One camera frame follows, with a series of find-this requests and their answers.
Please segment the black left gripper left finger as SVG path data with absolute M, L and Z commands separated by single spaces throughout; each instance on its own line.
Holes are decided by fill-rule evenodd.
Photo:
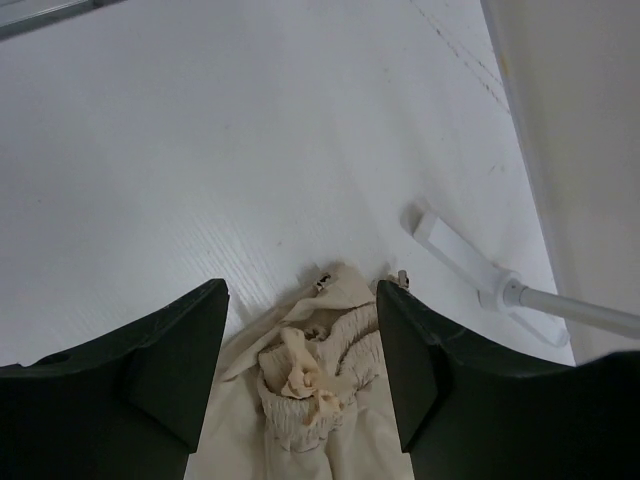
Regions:
M 198 449 L 229 293 L 212 279 L 30 366 L 1 370 L 5 479 L 180 479 Z

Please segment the white clothes rack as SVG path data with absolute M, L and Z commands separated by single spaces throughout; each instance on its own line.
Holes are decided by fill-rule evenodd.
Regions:
M 484 310 L 510 318 L 543 343 L 556 348 L 569 343 L 570 334 L 559 323 L 561 318 L 632 339 L 639 337 L 637 315 L 526 285 L 517 272 L 488 260 L 427 203 L 409 204 L 401 215 L 401 225 L 475 290 Z

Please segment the beige trousers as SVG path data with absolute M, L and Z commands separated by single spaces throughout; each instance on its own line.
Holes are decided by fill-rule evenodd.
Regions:
M 338 264 L 222 350 L 190 479 L 409 479 L 374 293 Z

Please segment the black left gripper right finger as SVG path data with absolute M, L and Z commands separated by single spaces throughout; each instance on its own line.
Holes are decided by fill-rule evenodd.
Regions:
M 418 479 L 635 479 L 639 355 L 571 367 L 493 342 L 382 281 L 378 322 Z

